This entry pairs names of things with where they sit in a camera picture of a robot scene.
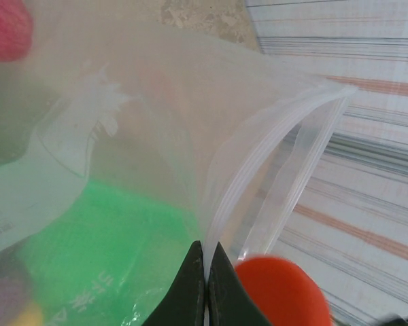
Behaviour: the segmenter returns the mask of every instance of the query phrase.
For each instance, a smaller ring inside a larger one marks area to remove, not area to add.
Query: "plastic packaging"
[[[33,47],[0,64],[0,255],[24,265],[47,325],[140,324],[197,238],[208,275],[292,137],[242,253],[272,247],[354,92],[96,3],[26,1]]]

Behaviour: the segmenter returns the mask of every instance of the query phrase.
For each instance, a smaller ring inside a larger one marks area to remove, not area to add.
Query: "orange stripe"
[[[334,217],[330,215],[327,215],[321,212],[317,212],[313,209],[309,209],[308,207],[300,205],[300,204],[296,205],[296,207],[294,208],[294,211],[310,219],[313,219],[314,221],[317,221],[318,223],[321,223],[331,228],[335,228],[345,233],[351,234],[352,236],[355,236],[369,243],[370,245],[373,245],[395,256],[408,260],[408,246],[405,244],[402,244],[400,242],[386,238],[385,236],[380,236],[378,234],[362,230],[360,228],[357,228],[355,226],[342,222],[338,219],[335,219]]]
[[[376,80],[376,79],[364,79],[353,77],[337,77],[337,76],[325,76],[336,82],[345,84],[351,84],[358,86],[362,90],[384,94],[395,94],[401,96],[408,96],[408,83],[396,83],[394,81]]]

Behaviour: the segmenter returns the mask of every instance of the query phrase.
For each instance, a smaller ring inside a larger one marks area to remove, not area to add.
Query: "orange ball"
[[[273,325],[332,325],[319,287],[291,261],[255,257],[235,270],[250,298]]]

